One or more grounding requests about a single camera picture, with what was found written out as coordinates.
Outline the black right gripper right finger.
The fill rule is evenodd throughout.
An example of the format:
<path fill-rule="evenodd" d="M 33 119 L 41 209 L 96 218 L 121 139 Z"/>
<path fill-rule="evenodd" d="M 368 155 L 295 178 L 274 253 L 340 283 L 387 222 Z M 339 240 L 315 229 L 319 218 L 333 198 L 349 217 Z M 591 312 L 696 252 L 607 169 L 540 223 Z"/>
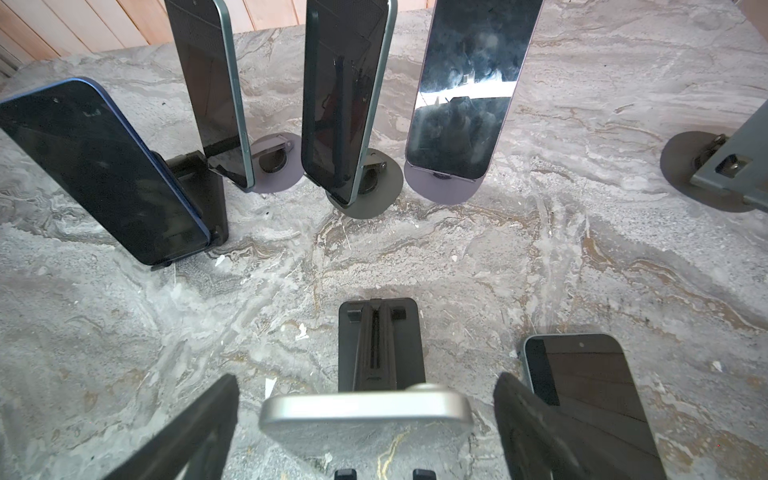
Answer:
<path fill-rule="evenodd" d="M 604 479 L 606 463 L 568 431 L 540 398 L 509 372 L 499 374 L 493 407 L 504 459 L 513 479 Z"/>

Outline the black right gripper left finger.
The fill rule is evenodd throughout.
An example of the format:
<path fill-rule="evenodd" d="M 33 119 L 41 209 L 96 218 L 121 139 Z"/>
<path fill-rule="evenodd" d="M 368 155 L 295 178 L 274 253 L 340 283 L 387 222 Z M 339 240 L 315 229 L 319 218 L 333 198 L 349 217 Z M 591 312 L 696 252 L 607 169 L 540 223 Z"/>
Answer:
<path fill-rule="evenodd" d="M 240 390 L 225 374 L 109 479 L 220 479 L 237 425 Z"/>

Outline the green-edged smartphone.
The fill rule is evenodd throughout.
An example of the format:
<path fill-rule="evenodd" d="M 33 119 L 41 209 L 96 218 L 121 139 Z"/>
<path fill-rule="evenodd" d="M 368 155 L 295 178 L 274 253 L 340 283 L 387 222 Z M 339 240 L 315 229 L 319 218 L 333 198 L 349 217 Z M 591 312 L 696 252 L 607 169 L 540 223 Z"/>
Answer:
<path fill-rule="evenodd" d="M 651 427 L 618 341 L 603 333 L 523 342 L 531 390 L 631 479 L 664 479 Z"/>

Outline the silver-edged smartphone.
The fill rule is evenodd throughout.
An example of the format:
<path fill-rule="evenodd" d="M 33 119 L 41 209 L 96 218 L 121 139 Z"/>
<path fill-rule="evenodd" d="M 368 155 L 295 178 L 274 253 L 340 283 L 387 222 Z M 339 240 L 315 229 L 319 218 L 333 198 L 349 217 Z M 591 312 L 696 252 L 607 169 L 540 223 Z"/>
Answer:
<path fill-rule="evenodd" d="M 381 453 L 396 440 L 415 448 L 452 446 L 473 427 L 469 401 L 438 384 L 404 390 L 279 395 L 265 400 L 260 431 L 300 457 Z"/>

